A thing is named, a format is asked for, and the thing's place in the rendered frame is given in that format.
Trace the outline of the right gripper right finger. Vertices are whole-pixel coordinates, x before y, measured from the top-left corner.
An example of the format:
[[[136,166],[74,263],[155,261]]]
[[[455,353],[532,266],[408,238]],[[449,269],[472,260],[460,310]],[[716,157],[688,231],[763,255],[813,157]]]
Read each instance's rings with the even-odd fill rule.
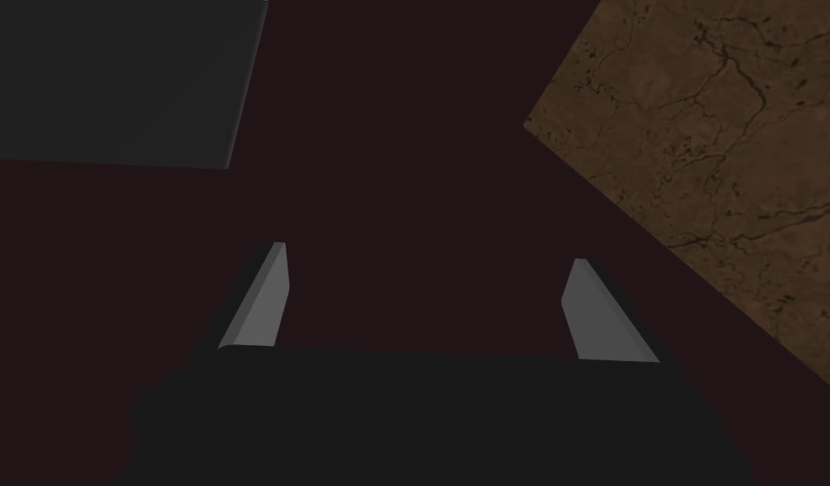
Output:
[[[620,302],[596,266],[575,258],[560,299],[576,355],[590,361],[665,363],[653,337]]]

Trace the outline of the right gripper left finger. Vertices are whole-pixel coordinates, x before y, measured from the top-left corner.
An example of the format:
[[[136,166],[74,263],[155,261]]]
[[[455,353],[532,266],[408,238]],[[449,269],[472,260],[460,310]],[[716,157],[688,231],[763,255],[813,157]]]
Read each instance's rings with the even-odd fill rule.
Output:
[[[215,312],[200,349],[273,346],[287,304],[288,289],[286,244],[259,243]]]

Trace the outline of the dark grey cabinet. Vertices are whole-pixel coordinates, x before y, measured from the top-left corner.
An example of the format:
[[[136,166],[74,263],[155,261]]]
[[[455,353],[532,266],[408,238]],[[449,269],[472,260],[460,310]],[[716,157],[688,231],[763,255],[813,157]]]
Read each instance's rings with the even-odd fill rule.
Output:
[[[228,167],[267,0],[0,0],[0,159]]]

